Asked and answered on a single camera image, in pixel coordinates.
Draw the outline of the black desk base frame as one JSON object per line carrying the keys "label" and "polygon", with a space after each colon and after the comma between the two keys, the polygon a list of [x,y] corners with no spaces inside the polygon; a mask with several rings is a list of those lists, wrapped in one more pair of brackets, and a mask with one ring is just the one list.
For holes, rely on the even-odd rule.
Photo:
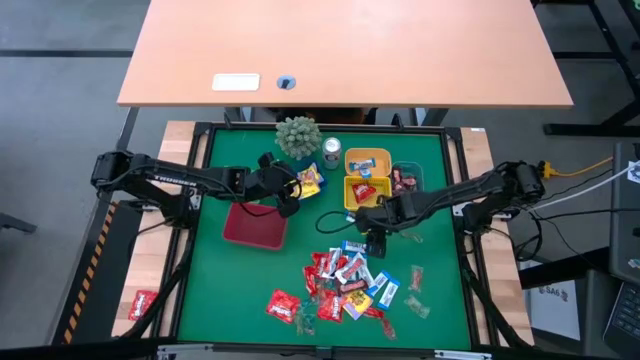
{"label": "black desk base frame", "polygon": [[629,122],[640,117],[640,79],[633,73],[629,60],[618,44],[611,27],[607,23],[596,0],[530,0],[533,8],[540,4],[584,6],[589,9],[600,31],[608,51],[553,51],[556,60],[611,60],[624,74],[633,100],[619,111],[597,124],[547,123],[543,132],[551,136],[576,137],[640,137],[640,125],[629,125]]}

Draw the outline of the red Skittles packet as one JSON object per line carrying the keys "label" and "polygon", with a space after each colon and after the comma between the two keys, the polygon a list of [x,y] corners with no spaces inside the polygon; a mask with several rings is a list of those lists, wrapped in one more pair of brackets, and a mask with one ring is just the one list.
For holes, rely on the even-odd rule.
{"label": "red Skittles packet", "polygon": [[320,294],[317,307],[317,317],[321,320],[342,322],[341,297],[335,291],[324,290]]}
{"label": "red Skittles packet", "polygon": [[137,290],[128,313],[128,319],[137,321],[149,309],[158,293],[151,290]]}
{"label": "red Skittles packet", "polygon": [[280,289],[276,289],[267,304],[266,313],[284,323],[292,324],[295,320],[301,300]]}

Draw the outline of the clear green candy wrapper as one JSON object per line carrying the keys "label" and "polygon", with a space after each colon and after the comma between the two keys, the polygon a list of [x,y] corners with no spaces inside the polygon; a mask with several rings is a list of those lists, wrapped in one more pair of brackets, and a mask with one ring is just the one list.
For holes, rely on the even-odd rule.
{"label": "clear green candy wrapper", "polygon": [[409,295],[404,303],[410,308],[412,312],[414,312],[417,316],[422,319],[426,319],[431,309],[425,305],[423,305],[415,296]]}

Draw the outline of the clear teal candy wrapper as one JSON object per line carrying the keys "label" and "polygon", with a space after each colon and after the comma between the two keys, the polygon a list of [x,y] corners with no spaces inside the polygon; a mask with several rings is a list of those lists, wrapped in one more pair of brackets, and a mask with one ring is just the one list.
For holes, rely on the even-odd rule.
{"label": "clear teal candy wrapper", "polygon": [[315,334],[315,323],[317,320],[317,303],[313,299],[307,299],[302,303],[302,329],[306,335]]}

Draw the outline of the blue plastic bin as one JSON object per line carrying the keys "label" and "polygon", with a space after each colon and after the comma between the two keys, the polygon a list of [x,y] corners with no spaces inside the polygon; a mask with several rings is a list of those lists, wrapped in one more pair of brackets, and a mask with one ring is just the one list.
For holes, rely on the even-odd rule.
{"label": "blue plastic bin", "polygon": [[[303,169],[307,168],[311,163],[315,163],[315,164],[317,165],[317,163],[316,163],[315,161],[309,161],[309,162],[303,163],[303,164],[301,165],[301,168],[297,171],[297,179],[298,179],[298,173],[299,173],[301,170],[303,170]],[[318,185],[321,187],[321,192],[322,192],[323,190],[325,190],[325,189],[328,187],[328,179],[324,177],[324,175],[323,175],[323,174],[322,174],[322,172],[320,171],[320,169],[319,169],[318,165],[317,165],[317,168],[318,168],[319,173],[320,173],[320,174],[322,175],[322,177],[324,178],[324,181],[323,181],[321,184],[318,184]],[[299,179],[298,179],[298,181],[299,181],[299,184],[295,183],[295,184],[294,184],[294,186],[295,186],[295,185],[300,185],[300,184],[302,183]]]}

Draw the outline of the silver frame bracket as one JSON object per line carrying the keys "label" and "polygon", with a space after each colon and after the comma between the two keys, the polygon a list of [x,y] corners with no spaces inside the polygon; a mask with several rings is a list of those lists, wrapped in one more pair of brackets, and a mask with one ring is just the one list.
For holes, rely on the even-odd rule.
{"label": "silver frame bracket", "polygon": [[490,353],[452,350],[435,350],[434,358],[440,360],[493,360]]}
{"label": "silver frame bracket", "polygon": [[178,355],[212,352],[214,346],[207,343],[161,345],[156,360],[175,360]]}

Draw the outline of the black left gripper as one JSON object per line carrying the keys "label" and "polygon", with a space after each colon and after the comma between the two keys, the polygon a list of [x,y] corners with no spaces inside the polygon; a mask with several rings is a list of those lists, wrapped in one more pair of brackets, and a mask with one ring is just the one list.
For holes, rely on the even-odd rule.
{"label": "black left gripper", "polygon": [[301,189],[300,181],[291,167],[284,161],[276,160],[271,152],[263,153],[258,159],[259,168],[252,170],[244,180],[246,198],[266,198],[278,196],[278,212],[281,217],[294,215],[300,209],[299,199],[290,197]]}

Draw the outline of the black keyboard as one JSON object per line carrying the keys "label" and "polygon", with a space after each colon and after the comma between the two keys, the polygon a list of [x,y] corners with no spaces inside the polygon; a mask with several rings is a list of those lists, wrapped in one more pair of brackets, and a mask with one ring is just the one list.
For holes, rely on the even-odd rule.
{"label": "black keyboard", "polygon": [[622,283],[603,340],[622,358],[640,360],[640,286]]}

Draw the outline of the artificial green plant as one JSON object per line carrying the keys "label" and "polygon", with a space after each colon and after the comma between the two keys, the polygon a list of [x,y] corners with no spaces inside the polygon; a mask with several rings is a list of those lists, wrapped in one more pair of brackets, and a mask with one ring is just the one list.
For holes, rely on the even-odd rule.
{"label": "artificial green plant", "polygon": [[322,133],[313,118],[287,117],[283,122],[276,124],[275,143],[286,155],[296,160],[301,160],[317,151],[322,141]]}

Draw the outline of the yellow plastic basket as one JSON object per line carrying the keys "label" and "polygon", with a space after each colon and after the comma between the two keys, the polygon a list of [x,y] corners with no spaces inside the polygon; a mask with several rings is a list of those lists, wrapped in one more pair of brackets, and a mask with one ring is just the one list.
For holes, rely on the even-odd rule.
{"label": "yellow plastic basket", "polygon": [[[362,184],[373,188],[375,192],[366,199],[358,201],[354,188]],[[391,180],[388,177],[371,177],[367,179],[359,176],[344,177],[344,207],[349,211],[356,211],[362,206],[373,207],[382,197],[388,198],[391,196]]]}

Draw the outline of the green table mat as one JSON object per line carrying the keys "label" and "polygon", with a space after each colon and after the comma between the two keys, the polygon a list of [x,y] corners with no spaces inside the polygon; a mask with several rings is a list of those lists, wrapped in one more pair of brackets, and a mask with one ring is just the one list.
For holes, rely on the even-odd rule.
{"label": "green table mat", "polygon": [[[384,258],[368,262],[372,273],[382,270],[400,282],[385,316],[397,339],[389,340],[377,319],[341,323],[319,320],[315,334],[301,335],[296,327],[266,313],[276,289],[301,299],[308,297],[303,268],[313,252],[357,241],[361,235],[344,215],[345,170],[324,172],[328,187],[304,200],[287,225],[280,250],[231,243],[223,238],[229,213],[224,201],[205,198],[184,295],[178,337],[182,341],[466,350],[470,346],[467,311],[461,283],[458,251],[449,210],[408,232],[419,234],[420,244],[399,235],[387,239]],[[409,290],[411,266],[424,269],[421,292]],[[415,296],[431,309],[422,319],[404,303]]]}

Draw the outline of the silver Diet Coke can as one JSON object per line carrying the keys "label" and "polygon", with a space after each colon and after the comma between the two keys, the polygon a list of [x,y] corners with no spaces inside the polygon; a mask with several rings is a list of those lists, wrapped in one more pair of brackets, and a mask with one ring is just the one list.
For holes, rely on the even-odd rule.
{"label": "silver Diet Coke can", "polygon": [[328,170],[335,170],[340,164],[342,153],[341,142],[335,137],[328,137],[322,146],[323,164]]}

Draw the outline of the orange plastic bin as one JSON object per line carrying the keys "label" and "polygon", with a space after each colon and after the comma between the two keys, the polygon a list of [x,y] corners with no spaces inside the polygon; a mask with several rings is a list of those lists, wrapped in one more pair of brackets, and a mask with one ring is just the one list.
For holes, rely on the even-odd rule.
{"label": "orange plastic bin", "polygon": [[352,162],[361,162],[369,159],[375,160],[375,167],[371,169],[372,177],[387,177],[391,173],[391,154],[383,148],[349,148],[344,154],[345,171],[347,175],[359,176],[358,170],[352,170]]}

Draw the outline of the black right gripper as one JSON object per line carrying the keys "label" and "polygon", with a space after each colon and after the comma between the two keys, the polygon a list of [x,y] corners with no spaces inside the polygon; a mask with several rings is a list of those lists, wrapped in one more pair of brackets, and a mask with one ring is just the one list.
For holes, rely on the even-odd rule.
{"label": "black right gripper", "polygon": [[[418,218],[418,211],[410,195],[383,198],[374,207],[360,207],[355,213],[355,226],[365,233],[374,229],[399,232],[412,226]],[[384,258],[386,256],[386,233],[366,234],[366,253],[368,256]]]}

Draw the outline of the white rectangular desk plate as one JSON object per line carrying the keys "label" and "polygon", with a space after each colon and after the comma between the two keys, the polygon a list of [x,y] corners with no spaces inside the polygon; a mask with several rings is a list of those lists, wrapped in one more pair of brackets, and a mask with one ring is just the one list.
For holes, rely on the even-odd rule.
{"label": "white rectangular desk plate", "polygon": [[252,92],[260,87],[257,73],[218,73],[213,77],[212,90],[218,92]]}

